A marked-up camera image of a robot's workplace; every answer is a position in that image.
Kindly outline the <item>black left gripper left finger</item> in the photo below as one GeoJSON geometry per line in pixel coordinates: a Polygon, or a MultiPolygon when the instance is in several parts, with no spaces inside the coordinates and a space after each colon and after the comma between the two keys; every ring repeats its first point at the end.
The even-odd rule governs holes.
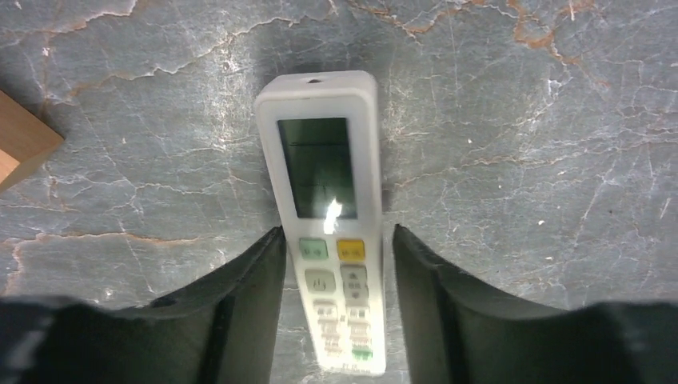
{"type": "Polygon", "coordinates": [[[144,306],[4,297],[1,380],[267,383],[285,268],[285,235],[275,227],[235,259],[144,306]]]}

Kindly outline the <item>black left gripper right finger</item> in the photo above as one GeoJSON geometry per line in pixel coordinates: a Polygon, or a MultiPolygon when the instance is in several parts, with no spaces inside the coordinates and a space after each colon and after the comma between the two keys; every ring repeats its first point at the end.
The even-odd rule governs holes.
{"type": "Polygon", "coordinates": [[[393,256],[414,383],[674,383],[677,304],[561,310],[508,294],[402,225],[393,256]]]}

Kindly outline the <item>white remote control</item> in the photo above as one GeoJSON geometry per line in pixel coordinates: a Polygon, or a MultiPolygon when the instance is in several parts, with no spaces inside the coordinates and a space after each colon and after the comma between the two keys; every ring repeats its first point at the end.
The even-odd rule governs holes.
{"type": "Polygon", "coordinates": [[[386,370],[377,82],[287,74],[253,105],[287,250],[323,370],[386,370]]]}

